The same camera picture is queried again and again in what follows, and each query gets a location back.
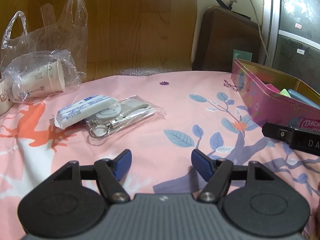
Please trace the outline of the white tissue pack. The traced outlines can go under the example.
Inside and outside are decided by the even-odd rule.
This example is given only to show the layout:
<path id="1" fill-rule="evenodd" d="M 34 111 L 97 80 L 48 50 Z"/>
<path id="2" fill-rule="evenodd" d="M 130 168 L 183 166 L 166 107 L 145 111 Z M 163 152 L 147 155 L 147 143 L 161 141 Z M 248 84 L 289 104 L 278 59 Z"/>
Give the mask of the white tissue pack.
<path id="1" fill-rule="evenodd" d="M 119 101 L 105 95 L 92 95 L 60 109 L 54 118 L 54 125 L 66 129 Z"/>

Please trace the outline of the magenta cloth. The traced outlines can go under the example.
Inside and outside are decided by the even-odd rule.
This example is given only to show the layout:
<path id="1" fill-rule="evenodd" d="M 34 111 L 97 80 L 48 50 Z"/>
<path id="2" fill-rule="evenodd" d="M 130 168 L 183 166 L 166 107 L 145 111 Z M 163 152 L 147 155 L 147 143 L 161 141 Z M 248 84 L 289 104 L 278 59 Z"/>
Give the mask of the magenta cloth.
<path id="1" fill-rule="evenodd" d="M 266 84 L 266 87 L 275 93 L 280 93 L 280 90 L 271 83 Z"/>

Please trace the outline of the green paper cup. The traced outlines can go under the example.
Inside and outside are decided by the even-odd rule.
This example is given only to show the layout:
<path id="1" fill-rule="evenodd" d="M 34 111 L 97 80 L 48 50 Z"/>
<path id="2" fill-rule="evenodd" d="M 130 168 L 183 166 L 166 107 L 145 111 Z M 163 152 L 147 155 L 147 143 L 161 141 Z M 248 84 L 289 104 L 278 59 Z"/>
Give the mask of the green paper cup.
<path id="1" fill-rule="evenodd" d="M 252 61 L 252 53 L 247 52 L 247 51 L 242 51 L 242 50 L 233 50 L 233 61 L 235 59 L 242 59 L 246 61 Z"/>

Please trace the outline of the pink floral bedsheet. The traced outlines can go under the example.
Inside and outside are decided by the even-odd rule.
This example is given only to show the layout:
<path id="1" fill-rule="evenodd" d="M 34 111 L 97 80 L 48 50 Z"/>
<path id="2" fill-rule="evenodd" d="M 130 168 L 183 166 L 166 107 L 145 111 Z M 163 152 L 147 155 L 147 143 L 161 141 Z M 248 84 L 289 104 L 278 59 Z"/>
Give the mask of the pink floral bedsheet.
<path id="1" fill-rule="evenodd" d="M 83 126 L 62 131 L 50 123 L 58 110 L 92 95 L 119 100 L 137 95 L 165 113 L 101 140 Z M 195 148 L 239 165 L 259 161 L 308 200 L 311 216 L 304 236 L 319 239 L 319 157 L 264 137 L 230 74 L 222 72 L 112 76 L 72 93 L 14 105 L 1 116 L 1 239 L 23 237 L 17 218 L 21 198 L 66 162 L 91 165 L 126 148 L 133 155 L 124 180 L 129 194 L 202 189 L 205 182 L 191 166 Z"/>

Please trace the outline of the white paper cup stack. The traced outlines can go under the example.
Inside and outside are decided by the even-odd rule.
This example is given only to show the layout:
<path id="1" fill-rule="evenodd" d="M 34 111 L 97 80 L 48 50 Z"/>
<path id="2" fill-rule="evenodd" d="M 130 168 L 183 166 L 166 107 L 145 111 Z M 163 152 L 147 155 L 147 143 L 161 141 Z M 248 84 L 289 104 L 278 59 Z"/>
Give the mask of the white paper cup stack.
<path id="1" fill-rule="evenodd" d="M 29 73 L 9 73 L 5 93 L 13 103 L 29 103 L 65 91 L 65 76 L 60 60 L 43 64 Z"/>

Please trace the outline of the bagged smiley keyring pouch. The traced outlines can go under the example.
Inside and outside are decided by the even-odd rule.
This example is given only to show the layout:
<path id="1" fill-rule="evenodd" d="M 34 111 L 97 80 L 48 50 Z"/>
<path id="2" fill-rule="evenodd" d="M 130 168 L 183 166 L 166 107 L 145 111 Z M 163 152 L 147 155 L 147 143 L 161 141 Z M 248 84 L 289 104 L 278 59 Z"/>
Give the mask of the bagged smiley keyring pouch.
<path id="1" fill-rule="evenodd" d="M 166 114 L 163 107 L 156 106 L 137 95 L 117 100 L 84 120 L 87 131 L 86 142 L 92 146 L 100 146 L 109 138 L 158 119 L 164 119 Z"/>

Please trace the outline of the light green cloth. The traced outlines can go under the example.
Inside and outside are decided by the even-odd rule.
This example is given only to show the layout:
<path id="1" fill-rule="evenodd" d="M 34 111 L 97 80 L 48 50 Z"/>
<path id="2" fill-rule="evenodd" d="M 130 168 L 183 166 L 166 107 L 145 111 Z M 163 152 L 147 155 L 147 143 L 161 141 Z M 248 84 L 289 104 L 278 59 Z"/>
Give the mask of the light green cloth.
<path id="1" fill-rule="evenodd" d="M 284 88 L 279 92 L 280 95 L 287 96 L 288 98 L 291 98 L 291 95 L 289 92 Z"/>

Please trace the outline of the clear plastic bag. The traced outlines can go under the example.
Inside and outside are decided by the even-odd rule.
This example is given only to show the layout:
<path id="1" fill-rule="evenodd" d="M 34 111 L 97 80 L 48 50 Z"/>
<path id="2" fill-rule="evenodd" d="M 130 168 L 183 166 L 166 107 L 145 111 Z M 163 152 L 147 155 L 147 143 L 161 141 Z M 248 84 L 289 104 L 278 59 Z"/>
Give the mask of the clear plastic bag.
<path id="1" fill-rule="evenodd" d="M 86 78 L 88 15 L 84 0 L 68 0 L 58 20 L 51 4 L 42 6 L 41 15 L 44 26 L 28 32 L 25 14 L 18 11 L 4 32 L 1 43 L 4 92 L 9 73 L 29 73 L 56 60 L 62 63 L 66 84 L 65 91 L 56 94 L 77 90 Z"/>

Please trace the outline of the brown chair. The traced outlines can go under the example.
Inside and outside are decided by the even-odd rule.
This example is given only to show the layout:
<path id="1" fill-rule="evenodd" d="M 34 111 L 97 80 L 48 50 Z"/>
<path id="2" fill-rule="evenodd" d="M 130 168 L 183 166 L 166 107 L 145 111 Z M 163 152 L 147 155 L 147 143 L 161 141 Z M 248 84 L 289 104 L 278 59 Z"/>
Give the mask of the brown chair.
<path id="1" fill-rule="evenodd" d="M 251 61 L 258 62 L 258 25 L 230 10 L 208 8 L 202 18 L 192 70 L 231 72 L 235 50 L 251 53 Z"/>

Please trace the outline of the patterned glass cabinet door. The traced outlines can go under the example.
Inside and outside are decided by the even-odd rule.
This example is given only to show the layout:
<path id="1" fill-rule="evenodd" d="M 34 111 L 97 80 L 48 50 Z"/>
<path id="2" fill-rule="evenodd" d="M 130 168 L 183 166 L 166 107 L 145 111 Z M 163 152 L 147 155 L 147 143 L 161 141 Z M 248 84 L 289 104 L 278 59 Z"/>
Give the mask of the patterned glass cabinet door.
<path id="1" fill-rule="evenodd" d="M 319 0 L 264 0 L 258 62 L 319 90 Z"/>

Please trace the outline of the blue sponge case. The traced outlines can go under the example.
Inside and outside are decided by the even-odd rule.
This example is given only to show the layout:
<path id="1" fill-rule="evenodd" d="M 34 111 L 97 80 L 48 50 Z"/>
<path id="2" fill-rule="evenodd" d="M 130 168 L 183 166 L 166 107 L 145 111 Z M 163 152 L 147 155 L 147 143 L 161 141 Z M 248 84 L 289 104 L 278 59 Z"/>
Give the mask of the blue sponge case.
<path id="1" fill-rule="evenodd" d="M 311 101 L 307 97 L 303 96 L 302 94 L 299 94 L 298 92 L 296 92 L 292 89 L 288 89 L 287 91 L 288 91 L 289 95 L 291 96 L 291 98 L 296 99 L 300 102 L 306 103 L 307 105 L 310 105 L 312 107 L 319 109 L 318 104 L 314 103 L 313 101 Z"/>

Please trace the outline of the pink biscuit tin box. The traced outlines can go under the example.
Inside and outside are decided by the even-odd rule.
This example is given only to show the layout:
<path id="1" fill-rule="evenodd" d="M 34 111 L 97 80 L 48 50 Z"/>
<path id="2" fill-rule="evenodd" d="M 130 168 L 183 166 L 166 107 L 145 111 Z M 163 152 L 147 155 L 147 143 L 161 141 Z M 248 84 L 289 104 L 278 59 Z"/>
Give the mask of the pink biscuit tin box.
<path id="1" fill-rule="evenodd" d="M 272 84 L 279 90 L 294 90 L 319 105 L 319 93 L 302 80 L 242 59 L 234 60 L 231 80 L 256 124 L 269 122 L 319 132 L 319 109 L 267 87 Z"/>

